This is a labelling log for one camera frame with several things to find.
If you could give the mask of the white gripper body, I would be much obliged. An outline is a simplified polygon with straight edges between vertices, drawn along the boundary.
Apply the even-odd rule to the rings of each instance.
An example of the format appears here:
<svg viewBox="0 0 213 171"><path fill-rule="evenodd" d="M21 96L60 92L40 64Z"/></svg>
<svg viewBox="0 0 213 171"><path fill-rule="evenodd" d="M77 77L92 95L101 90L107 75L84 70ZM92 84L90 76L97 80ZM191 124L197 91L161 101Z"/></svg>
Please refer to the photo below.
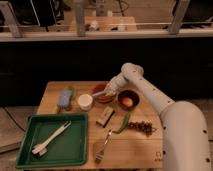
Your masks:
<svg viewBox="0 0 213 171"><path fill-rule="evenodd" d="M122 74L113 77L106 85L104 91L107 95L117 93L122 87L127 84L127 80Z"/></svg>

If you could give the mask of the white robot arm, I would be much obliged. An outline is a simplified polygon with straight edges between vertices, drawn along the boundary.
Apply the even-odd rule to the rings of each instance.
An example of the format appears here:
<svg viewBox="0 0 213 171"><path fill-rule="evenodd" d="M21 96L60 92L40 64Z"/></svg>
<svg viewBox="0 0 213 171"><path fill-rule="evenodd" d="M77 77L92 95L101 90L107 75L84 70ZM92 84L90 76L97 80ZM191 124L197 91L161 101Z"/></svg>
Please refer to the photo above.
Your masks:
<svg viewBox="0 0 213 171"><path fill-rule="evenodd" d="M188 101L174 101L143 77L144 70L125 63L107 84L107 93L128 82L143 93L159 114L163 127L163 171L212 171L207 122L203 112Z"/></svg>

